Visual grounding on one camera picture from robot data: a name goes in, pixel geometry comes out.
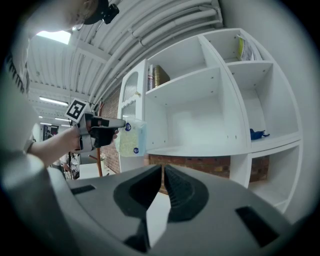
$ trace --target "plastic bag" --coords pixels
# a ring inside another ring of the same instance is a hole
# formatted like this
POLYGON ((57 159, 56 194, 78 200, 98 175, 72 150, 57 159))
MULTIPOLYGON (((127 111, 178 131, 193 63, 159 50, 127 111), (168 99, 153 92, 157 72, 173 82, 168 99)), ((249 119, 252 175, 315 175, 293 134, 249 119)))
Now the plastic bag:
POLYGON ((125 127, 119 128, 115 148, 122 157, 143 157, 146 153, 147 123, 125 117, 125 127))

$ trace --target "ceiling light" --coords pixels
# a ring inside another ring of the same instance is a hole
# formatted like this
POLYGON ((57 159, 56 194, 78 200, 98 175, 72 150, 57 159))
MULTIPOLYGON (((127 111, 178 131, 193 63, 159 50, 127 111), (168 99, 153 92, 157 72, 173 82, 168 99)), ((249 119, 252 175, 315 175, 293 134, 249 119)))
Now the ceiling light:
POLYGON ((71 36, 71 34, 66 31, 58 31, 58 32, 41 31, 36 35, 43 38, 49 38, 49 39, 58 41, 66 45, 69 44, 69 40, 71 36))
POLYGON ((51 98, 45 98, 45 97, 39 97, 40 100, 45 101, 45 102, 51 102, 51 103, 55 103, 55 104, 59 104, 59 105, 63 105, 63 106, 68 106, 68 103, 60 101, 60 100, 55 100, 55 99, 51 99, 51 98))
POLYGON ((54 119, 55 119, 55 120, 60 120, 60 121, 66 121, 66 122, 69 122, 69 120, 68 120, 68 119, 62 119, 62 118, 57 118, 57 117, 55 117, 54 119))

